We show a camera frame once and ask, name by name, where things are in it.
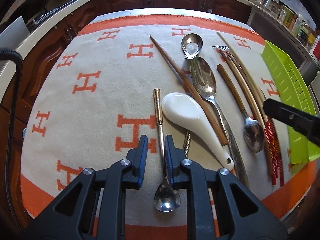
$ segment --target gold spoon handle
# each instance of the gold spoon handle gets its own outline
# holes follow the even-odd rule
[[[239,93],[236,90],[233,82],[231,81],[228,73],[225,71],[225,69],[223,68],[223,66],[221,64],[217,65],[217,70],[218,70],[219,74],[222,76],[225,83],[227,84],[228,88],[230,89],[233,97],[235,98],[235,100],[240,108],[240,111],[241,112],[244,111],[245,110],[244,104],[243,104],[243,102],[239,96]]]

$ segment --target glass pitcher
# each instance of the glass pitcher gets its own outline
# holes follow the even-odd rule
[[[267,0],[263,8],[272,17],[277,18],[279,13],[279,0]]]

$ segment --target black cable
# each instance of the black cable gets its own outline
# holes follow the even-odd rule
[[[10,193],[10,164],[11,164],[11,152],[12,152],[12,143],[13,143],[13,129],[14,129],[15,116],[16,116],[18,90],[19,90],[19,84],[20,84],[20,79],[22,75],[23,60],[21,55],[18,52],[9,48],[0,48],[0,60],[11,60],[16,64],[16,73],[15,73],[15,80],[13,85],[13,94],[12,94],[10,118],[9,118],[7,153],[5,157],[4,184],[5,184],[5,193],[6,193],[10,213],[13,217],[13,221],[16,227],[19,229],[19,231],[23,233],[21,226],[18,222],[17,215],[13,208],[12,198]]]

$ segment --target wooden spoon handle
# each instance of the wooden spoon handle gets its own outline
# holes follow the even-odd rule
[[[211,124],[212,128],[214,129],[215,133],[217,134],[217,137],[221,143],[222,146],[225,146],[228,144],[228,140],[226,136],[224,135],[224,132],[222,131],[220,125],[218,124],[217,120],[213,117],[213,114],[209,110],[208,106],[205,104],[205,102],[202,100],[202,97],[199,95],[197,90],[193,87],[191,82],[188,80],[186,75],[181,71],[177,63],[168,55],[168,53],[161,47],[161,45],[152,37],[150,36],[150,39],[154,43],[154,45],[157,47],[158,51],[161,53],[162,57],[164,57],[174,68],[174,70],[178,73],[186,87],[191,92],[193,98],[198,102],[198,104],[203,109],[205,115],[207,116],[209,123]]]
[[[245,110],[244,104],[238,94],[238,91],[236,90],[234,84],[232,83],[228,73],[225,71],[225,69],[223,68],[223,66],[221,64],[217,65],[217,70],[218,70],[219,74],[222,76],[225,83],[227,84],[228,88],[230,89],[233,97],[235,98],[235,100],[240,108],[240,111],[242,112],[243,110]]]

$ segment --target spoon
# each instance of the spoon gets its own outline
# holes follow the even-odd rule
[[[201,57],[194,57],[190,63],[190,73],[193,81],[193,85],[201,95],[201,97],[212,104],[220,125],[223,128],[225,135],[228,139],[228,147],[230,154],[235,162],[235,172],[238,179],[249,188],[249,180],[245,170],[245,166],[236,143],[236,139],[232,133],[230,125],[225,118],[222,110],[215,100],[215,94],[217,90],[217,84],[213,72],[208,63]]]
[[[161,212],[170,212],[180,206],[181,199],[178,191],[171,187],[166,177],[166,168],[165,168],[165,161],[164,161],[164,135],[163,135],[163,127],[162,127],[163,119],[162,119],[159,88],[156,88],[153,90],[153,97],[155,101],[156,119],[157,119],[158,134],[159,134],[161,166],[162,166],[162,172],[163,172],[163,181],[161,182],[161,184],[159,185],[156,191],[153,204],[155,208]]]
[[[220,144],[197,101],[183,93],[170,93],[162,99],[162,111],[171,122],[198,135],[224,168],[233,169],[233,160]]]
[[[184,58],[193,59],[201,51],[203,46],[202,38],[195,33],[189,33],[182,38],[181,47],[185,54]]]
[[[217,70],[219,71],[220,75],[223,77],[224,81],[228,85],[244,118],[243,135],[247,146],[254,153],[260,152],[263,149],[265,143],[264,133],[261,124],[257,120],[251,119],[249,117],[247,111],[245,110],[244,104],[238,94],[238,91],[236,90],[230,77],[228,76],[227,72],[224,70],[221,64],[217,66]]]

